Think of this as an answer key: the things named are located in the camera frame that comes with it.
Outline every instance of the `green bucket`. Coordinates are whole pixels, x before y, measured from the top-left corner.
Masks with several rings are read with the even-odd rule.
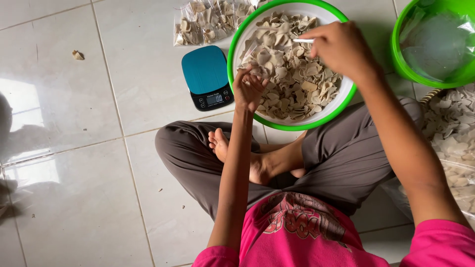
[[[417,3],[419,3],[419,1],[421,0],[413,0],[404,8],[398,17],[398,20],[396,21],[396,26],[394,27],[391,35],[391,57],[396,72],[407,80],[420,83],[425,86],[442,89],[464,86],[474,82],[475,60],[472,60],[471,63],[465,65],[463,68],[451,73],[451,75],[444,82],[436,82],[422,77],[414,72],[406,63],[399,47],[400,30],[402,24],[411,17],[412,13],[414,12],[414,7]],[[475,0],[436,0],[434,4],[427,7],[427,10],[425,11],[432,14],[436,14],[441,11],[451,11],[452,13],[458,14],[460,16],[467,15],[472,22],[475,22]],[[470,41],[475,47],[475,34],[472,34],[471,36],[472,37]]]

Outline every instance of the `leg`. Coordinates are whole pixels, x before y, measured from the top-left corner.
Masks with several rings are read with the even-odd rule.
[[[421,126],[419,103],[405,97],[399,100]],[[327,124],[309,130],[302,155],[308,173],[284,191],[318,197],[347,215],[354,214],[376,186],[393,175],[364,103],[350,106]]]
[[[155,147],[165,166],[213,220],[224,164],[209,148],[208,132],[222,128],[229,138],[231,126],[230,123],[180,121],[161,128],[155,137]],[[259,152],[259,144],[254,139],[251,150]],[[248,208],[274,192],[263,185],[249,184]]]

